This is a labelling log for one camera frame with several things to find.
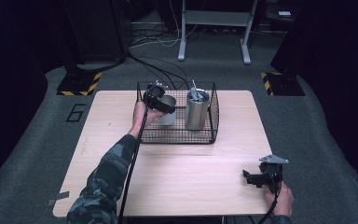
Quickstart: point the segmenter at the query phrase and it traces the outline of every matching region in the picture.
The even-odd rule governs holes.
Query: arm
[[[275,199],[275,194],[265,188],[265,197],[267,206],[271,206]],[[273,211],[274,216],[271,218],[271,224],[291,224],[290,216],[292,215],[293,194],[292,191],[281,183],[281,192],[278,196],[278,202]]]
[[[89,175],[87,186],[70,208],[68,224],[117,223],[117,200],[121,197],[132,155],[141,130],[145,104],[138,102],[134,108],[132,127],[101,158],[97,168]],[[145,127],[163,113],[148,110]]]

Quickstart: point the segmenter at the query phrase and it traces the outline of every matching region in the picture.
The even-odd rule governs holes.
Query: wooden table
[[[249,91],[217,91],[219,128],[212,145],[141,144],[124,216],[231,216],[265,214],[263,190],[248,185],[242,170],[259,174],[258,159],[271,153]],[[123,104],[122,99],[133,99]],[[62,183],[65,217],[103,154],[131,127],[136,91],[99,91]],[[119,211],[121,201],[117,202]]]

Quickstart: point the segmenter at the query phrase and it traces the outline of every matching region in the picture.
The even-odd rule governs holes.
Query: black wire basket
[[[137,99],[142,100],[147,86],[152,82],[138,82]],[[185,127],[185,113],[187,94],[193,82],[169,82],[164,83],[168,88],[165,95],[176,99],[176,120],[172,125],[152,123],[144,129],[142,135],[143,144],[213,144],[216,141],[219,126],[219,104],[214,82],[195,82],[197,89],[202,89],[209,94],[209,106],[207,118],[202,130],[190,131]]]

